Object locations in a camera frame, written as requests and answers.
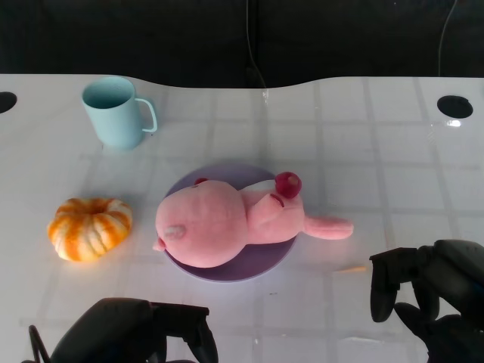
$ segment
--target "striped pumpkin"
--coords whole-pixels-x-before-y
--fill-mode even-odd
[[[47,228],[48,237],[62,259],[95,261],[129,234],[132,211],[117,199],[69,199]]]

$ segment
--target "mug handle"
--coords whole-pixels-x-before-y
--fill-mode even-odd
[[[145,104],[147,104],[148,107],[150,108],[151,117],[153,117],[153,128],[152,129],[142,129],[142,131],[144,131],[144,132],[155,132],[156,130],[158,130],[157,115],[154,113],[154,109],[153,109],[153,106],[151,105],[151,102],[145,100],[144,98],[135,98],[135,101],[140,101],[140,102],[144,102]]]

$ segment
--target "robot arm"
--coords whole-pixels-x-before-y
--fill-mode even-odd
[[[398,248],[372,256],[371,316],[392,310],[429,351],[431,363],[484,362],[484,248],[465,240],[433,247]],[[396,303],[400,284],[411,282],[420,309]],[[439,315],[439,298],[461,315]]]
[[[171,336],[181,337],[199,363],[218,363],[208,314],[209,309],[198,306],[102,299],[67,331],[50,358],[36,328],[30,327],[34,362],[165,363],[166,337]]]

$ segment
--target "purple plate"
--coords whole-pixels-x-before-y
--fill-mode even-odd
[[[219,164],[205,166],[181,178],[169,190],[170,194],[180,189],[192,186],[198,178],[208,178],[227,182],[240,190],[264,180],[274,178],[274,174],[256,166],[244,164]],[[235,282],[254,278],[274,268],[289,253],[296,238],[291,238],[279,244],[251,244],[223,265],[212,268],[198,268],[177,261],[168,252],[166,255],[188,274],[204,280],[216,282]]]

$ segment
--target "cable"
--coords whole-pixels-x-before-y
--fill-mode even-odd
[[[445,30],[447,29],[447,24],[448,24],[448,21],[449,19],[451,18],[451,15],[452,13],[454,12],[454,9],[455,9],[455,5],[457,5],[457,2],[459,0],[454,0],[454,4],[452,5],[452,8],[451,10],[449,11],[448,15],[447,15],[447,19],[445,19],[445,23],[444,23],[444,27],[442,28],[442,33],[440,34],[440,42],[439,42],[439,54],[438,54],[438,60],[437,60],[437,76],[440,77],[440,64],[441,64],[441,61],[442,61],[442,43],[444,42],[444,34],[445,34]]]
[[[250,47],[250,37],[249,37],[249,0],[246,0],[245,30],[246,30],[246,37],[247,37],[247,46],[249,47],[250,63],[252,64],[252,67],[254,67],[256,69],[257,76],[259,77],[259,81],[261,82],[262,87],[263,88],[267,88],[265,86],[264,77],[262,77],[262,74],[260,73],[260,70],[257,67],[256,62],[254,61],[254,57],[252,56],[252,48]]]

